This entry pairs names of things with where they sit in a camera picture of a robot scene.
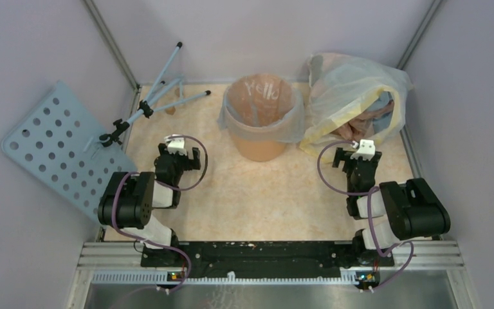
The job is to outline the large translucent white trash bag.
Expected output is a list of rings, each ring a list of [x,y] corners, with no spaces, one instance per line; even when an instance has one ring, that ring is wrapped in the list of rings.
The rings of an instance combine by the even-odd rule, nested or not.
[[[363,139],[373,140],[376,145],[381,145],[404,128],[407,96],[413,88],[405,71],[341,53],[314,54],[307,65],[307,127],[299,143],[299,148],[305,153],[318,156],[331,142],[346,140],[331,132],[360,115],[384,91],[389,92],[394,99],[389,126]]]

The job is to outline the light blue plastic trash bag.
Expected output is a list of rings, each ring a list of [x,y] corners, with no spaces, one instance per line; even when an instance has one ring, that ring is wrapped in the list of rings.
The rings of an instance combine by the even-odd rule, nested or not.
[[[249,141],[298,143],[305,132],[302,93],[269,73],[241,77],[224,91],[217,125]]]

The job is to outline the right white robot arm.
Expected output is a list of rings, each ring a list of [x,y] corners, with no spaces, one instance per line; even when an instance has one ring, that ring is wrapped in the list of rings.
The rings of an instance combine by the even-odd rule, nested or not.
[[[424,178],[404,183],[383,182],[378,184],[378,191],[368,196],[368,191],[376,186],[380,158],[379,151],[370,160],[364,160],[352,151],[338,148],[333,160],[333,167],[341,167],[346,174],[348,215],[355,220],[384,218],[383,222],[355,233],[351,256],[359,265],[374,261],[377,248],[385,250],[413,238],[439,236],[451,228],[448,211]]]

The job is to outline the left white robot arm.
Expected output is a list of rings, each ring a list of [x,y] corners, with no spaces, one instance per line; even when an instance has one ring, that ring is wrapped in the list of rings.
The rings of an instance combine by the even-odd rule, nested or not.
[[[156,250],[156,258],[165,266],[175,265],[180,259],[174,231],[153,215],[154,209],[174,209],[181,193],[179,183],[186,171],[202,171],[201,151],[188,151],[184,139],[158,145],[159,156],[154,169],[143,172],[114,172],[100,199],[96,215],[100,224],[133,237],[148,249]]]

